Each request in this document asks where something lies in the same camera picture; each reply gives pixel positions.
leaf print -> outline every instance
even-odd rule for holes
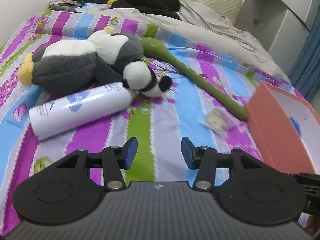
[[[50,166],[53,163],[48,157],[41,157],[36,160],[35,166],[33,167],[33,173],[37,174],[38,172],[44,170],[46,167]]]
[[[118,17],[111,18],[110,23],[112,25],[120,25],[120,18]]]
[[[213,79],[213,81],[214,81],[219,87],[223,87],[222,82],[220,82],[220,81],[217,79],[217,77],[213,77],[212,79]]]
[[[144,108],[141,109],[141,112],[142,112],[143,114],[148,114],[148,113],[150,112],[150,109],[144,107]]]
[[[27,112],[27,108],[28,107],[27,107],[26,103],[22,103],[16,109],[14,109],[12,116],[16,122],[18,122],[18,123],[21,122],[23,116]]]

pink flower pattern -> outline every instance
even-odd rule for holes
[[[0,107],[3,106],[4,102],[8,99],[13,89],[18,84],[17,72],[18,72],[18,68],[11,74],[11,76],[0,87]]]

penguin plush toy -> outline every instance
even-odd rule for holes
[[[142,57],[137,36],[106,27],[87,40],[61,40],[26,54],[18,79],[57,95],[71,94],[96,78],[100,85],[122,82],[145,96],[161,96],[170,88],[171,78],[157,76]]]

spray can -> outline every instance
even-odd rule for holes
[[[107,84],[31,108],[30,123],[41,141],[127,109],[135,96],[121,82]]]

green toy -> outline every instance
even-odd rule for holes
[[[242,106],[240,106],[236,101],[231,99],[221,90],[215,88],[197,72],[176,59],[161,41],[155,38],[142,38],[141,43],[144,49],[144,54],[169,62],[193,82],[195,82],[199,87],[217,99],[235,117],[240,120],[246,120],[248,118],[248,115]]]

